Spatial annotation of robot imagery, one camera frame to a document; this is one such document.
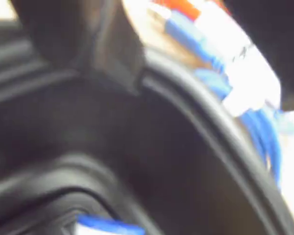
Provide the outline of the transparent gripper finger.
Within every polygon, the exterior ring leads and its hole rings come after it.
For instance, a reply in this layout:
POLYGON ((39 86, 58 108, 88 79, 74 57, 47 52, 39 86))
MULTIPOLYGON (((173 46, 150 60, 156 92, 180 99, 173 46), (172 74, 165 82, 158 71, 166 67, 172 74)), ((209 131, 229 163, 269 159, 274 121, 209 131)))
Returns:
POLYGON ((20 22, 53 65, 100 73, 135 94, 144 47, 120 0, 14 0, 20 22))
POLYGON ((226 0, 224 4, 277 73, 282 108, 294 110, 294 0, 226 0))

